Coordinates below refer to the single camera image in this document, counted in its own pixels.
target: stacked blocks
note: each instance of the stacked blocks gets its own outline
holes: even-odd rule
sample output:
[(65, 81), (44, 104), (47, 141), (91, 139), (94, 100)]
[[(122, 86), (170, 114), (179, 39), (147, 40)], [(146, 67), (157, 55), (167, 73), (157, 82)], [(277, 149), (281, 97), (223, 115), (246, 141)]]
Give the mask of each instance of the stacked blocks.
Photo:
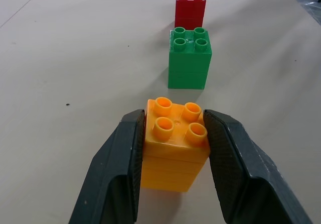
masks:
[(170, 32), (169, 88), (204, 89), (212, 57), (208, 32), (201, 27)]
[(210, 154), (202, 109), (195, 103), (149, 99), (141, 186), (186, 192)]
[(176, 0), (175, 27), (193, 30), (201, 27), (206, 0)]

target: red block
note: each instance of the red block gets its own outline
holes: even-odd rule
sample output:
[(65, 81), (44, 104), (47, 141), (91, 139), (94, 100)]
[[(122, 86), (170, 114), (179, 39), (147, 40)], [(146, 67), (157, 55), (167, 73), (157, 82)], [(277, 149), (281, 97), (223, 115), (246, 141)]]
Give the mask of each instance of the red block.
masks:
[(203, 18), (206, 0), (176, 0), (175, 18)]
[(203, 18), (175, 18), (175, 27), (184, 27), (186, 30), (194, 30), (202, 27)]

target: green lego brick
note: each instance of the green lego brick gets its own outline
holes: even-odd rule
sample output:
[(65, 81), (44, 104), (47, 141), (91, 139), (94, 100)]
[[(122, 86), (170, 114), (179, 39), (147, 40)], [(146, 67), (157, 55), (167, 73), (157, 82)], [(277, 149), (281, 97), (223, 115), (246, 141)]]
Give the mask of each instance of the green lego brick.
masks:
[(207, 73), (211, 57), (210, 38), (204, 28), (186, 31), (176, 27), (170, 32), (169, 72)]
[(204, 89), (207, 73), (169, 72), (169, 88)]

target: white table surface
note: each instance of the white table surface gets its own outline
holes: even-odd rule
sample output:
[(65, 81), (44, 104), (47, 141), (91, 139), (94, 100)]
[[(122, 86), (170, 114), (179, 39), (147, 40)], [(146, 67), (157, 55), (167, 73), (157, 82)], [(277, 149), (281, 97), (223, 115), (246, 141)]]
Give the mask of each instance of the white table surface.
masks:
[[(1, 0), (0, 25), (28, 0)], [(149, 98), (243, 123), (321, 219), (321, 28), (295, 0), (207, 0), (204, 91), (167, 88), (175, 0), (31, 0), (0, 28), (0, 223), (67, 223), (94, 154)], [(209, 163), (137, 223), (224, 223)]]

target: orange block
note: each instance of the orange block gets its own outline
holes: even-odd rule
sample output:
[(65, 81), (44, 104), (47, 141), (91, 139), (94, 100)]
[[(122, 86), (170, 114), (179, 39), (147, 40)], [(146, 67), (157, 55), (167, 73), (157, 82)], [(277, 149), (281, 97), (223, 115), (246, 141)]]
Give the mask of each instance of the orange block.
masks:
[(156, 190), (169, 190), (177, 192), (187, 192), (190, 188), (190, 184), (185, 183), (174, 183), (166, 181), (154, 181), (154, 180), (144, 180), (141, 179), (141, 187), (156, 189)]
[(144, 168), (144, 170), (141, 172), (141, 178), (145, 180), (186, 183), (189, 185), (194, 182), (196, 176), (197, 175), (195, 174), (165, 170), (153, 170), (148, 168)]
[(195, 174), (200, 172), (200, 170), (203, 167), (203, 164), (144, 155), (142, 167), (147, 169), (153, 169), (156, 171), (165, 170), (165, 171)]
[[(202, 109), (192, 102), (174, 104), (165, 97), (148, 100), (142, 187), (175, 191), (189, 189), (210, 154), (201, 113)], [(175, 183), (175, 187), (169, 188), (170, 183)]]

